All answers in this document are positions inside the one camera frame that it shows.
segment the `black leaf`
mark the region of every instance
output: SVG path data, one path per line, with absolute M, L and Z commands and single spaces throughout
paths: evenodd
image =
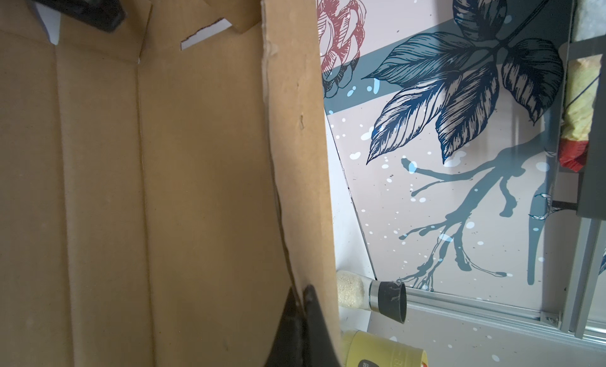
M 440 72 L 460 69 L 475 50 L 471 42 L 451 33 L 413 35 L 396 46 L 366 78 L 407 87 Z
M 404 146 L 427 125 L 450 97 L 450 87 L 460 73 L 438 74 L 398 92 L 375 122 L 368 162 Z
M 454 22 L 472 41 L 494 39 L 507 14 L 507 0 L 453 0 Z
M 564 67 L 553 43 L 530 38 L 509 49 L 501 74 L 503 86 L 536 123 L 553 104 L 562 84 Z
M 437 118 L 437 137 L 445 161 L 453 152 L 477 137 L 486 127 L 499 96 L 494 62 L 487 63 L 460 81 Z

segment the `black lid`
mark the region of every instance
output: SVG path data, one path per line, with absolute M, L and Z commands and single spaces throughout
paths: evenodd
M 406 320 L 406 287 L 394 281 L 382 281 L 379 285 L 379 313 L 399 323 Z

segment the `cardboard box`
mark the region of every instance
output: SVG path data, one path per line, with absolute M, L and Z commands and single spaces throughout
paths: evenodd
M 121 0 L 55 46 L 0 0 L 0 366 L 261 366 L 293 282 L 335 343 L 315 0 L 260 2 Z

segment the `red flower print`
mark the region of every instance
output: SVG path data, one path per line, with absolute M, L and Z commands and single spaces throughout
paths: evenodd
M 360 0 L 316 0 L 324 96 L 352 81 L 364 41 L 366 8 Z

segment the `yellow bottle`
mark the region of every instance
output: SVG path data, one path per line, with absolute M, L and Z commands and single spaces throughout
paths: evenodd
M 428 367 L 427 353 L 363 331 L 342 336 L 344 367 Z

